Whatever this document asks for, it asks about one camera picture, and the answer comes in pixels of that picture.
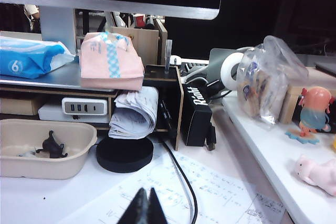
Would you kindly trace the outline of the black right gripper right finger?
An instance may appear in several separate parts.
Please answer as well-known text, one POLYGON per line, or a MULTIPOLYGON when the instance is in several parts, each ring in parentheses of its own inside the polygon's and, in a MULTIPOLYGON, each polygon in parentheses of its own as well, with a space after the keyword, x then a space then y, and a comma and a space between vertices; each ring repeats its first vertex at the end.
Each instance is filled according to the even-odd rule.
POLYGON ((161 207, 158 196, 154 188, 150 190, 148 206, 148 223, 167 224, 167 219, 161 207))

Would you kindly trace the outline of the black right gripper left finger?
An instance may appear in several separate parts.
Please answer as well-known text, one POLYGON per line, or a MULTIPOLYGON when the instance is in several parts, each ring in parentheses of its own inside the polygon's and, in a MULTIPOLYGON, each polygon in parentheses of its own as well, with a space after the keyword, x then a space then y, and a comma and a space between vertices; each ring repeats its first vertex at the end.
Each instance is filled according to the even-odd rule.
POLYGON ((147 223, 148 199, 144 188, 140 188, 127 209, 117 222, 120 223, 147 223))

